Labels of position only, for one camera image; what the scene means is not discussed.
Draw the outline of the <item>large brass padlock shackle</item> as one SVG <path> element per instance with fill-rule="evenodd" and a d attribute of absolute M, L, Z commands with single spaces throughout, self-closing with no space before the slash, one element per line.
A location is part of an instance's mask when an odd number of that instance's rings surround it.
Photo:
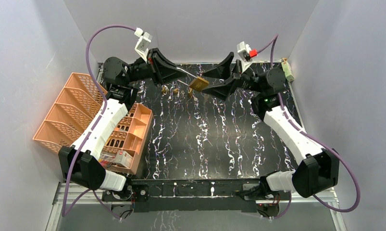
<path fill-rule="evenodd" d="M 177 67 L 177 70 L 194 78 L 188 86 L 195 91 L 202 92 L 209 85 L 209 81 L 203 79 L 202 77 L 195 76 L 180 67 Z"/>

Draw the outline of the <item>brass padlock with key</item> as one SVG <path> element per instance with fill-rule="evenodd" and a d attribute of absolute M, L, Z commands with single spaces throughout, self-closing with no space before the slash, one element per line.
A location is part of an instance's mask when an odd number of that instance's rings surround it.
<path fill-rule="evenodd" d="M 178 88 L 173 89 L 173 96 L 178 97 L 179 95 L 180 95 L 180 90 Z"/>
<path fill-rule="evenodd" d="M 166 85 L 162 85 L 162 95 L 169 93 L 169 88 Z"/>

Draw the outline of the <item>small brass padlock shackle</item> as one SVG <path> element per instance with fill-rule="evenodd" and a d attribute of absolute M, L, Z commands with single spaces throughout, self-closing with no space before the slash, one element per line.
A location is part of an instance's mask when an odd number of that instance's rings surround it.
<path fill-rule="evenodd" d="M 195 96 L 195 90 L 194 89 L 189 88 L 187 92 L 188 92 L 188 97 L 190 99 L 193 99 L 194 101 L 198 100 L 197 97 Z"/>

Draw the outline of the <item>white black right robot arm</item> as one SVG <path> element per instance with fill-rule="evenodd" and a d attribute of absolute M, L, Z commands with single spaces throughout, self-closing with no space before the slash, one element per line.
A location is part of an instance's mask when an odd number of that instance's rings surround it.
<path fill-rule="evenodd" d="M 275 171 L 260 178 L 258 186 L 241 191 L 244 196 L 257 192 L 265 199 L 273 199 L 279 191 L 297 192 L 308 198 L 332 188 L 338 183 L 339 160 L 333 150 L 307 137 L 293 121 L 281 102 L 286 77 L 279 67 L 270 67 L 258 74 L 244 69 L 244 63 L 232 63 L 231 52 L 219 64 L 202 73 L 202 77 L 221 79 L 222 83 L 205 87 L 202 92 L 226 100 L 236 89 L 258 93 L 251 98 L 253 112 L 267 124 L 293 154 L 298 168 L 294 171 Z"/>

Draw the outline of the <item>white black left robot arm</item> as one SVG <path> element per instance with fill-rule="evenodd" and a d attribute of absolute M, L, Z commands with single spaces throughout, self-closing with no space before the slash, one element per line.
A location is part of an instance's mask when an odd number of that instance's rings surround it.
<path fill-rule="evenodd" d="M 131 64 L 117 57 L 106 59 L 101 78 L 107 93 L 103 95 L 100 110 L 83 134 L 58 152 L 66 182 L 74 182 L 90 190 L 112 190 L 120 200 L 129 199 L 133 188 L 126 183 L 126 177 L 106 170 L 99 163 L 99 158 L 114 128 L 136 100 L 138 89 L 130 83 L 151 79 L 156 85 L 164 85 L 186 75 L 186 71 L 166 59 L 157 48 L 148 51 L 146 60 L 138 58 Z"/>

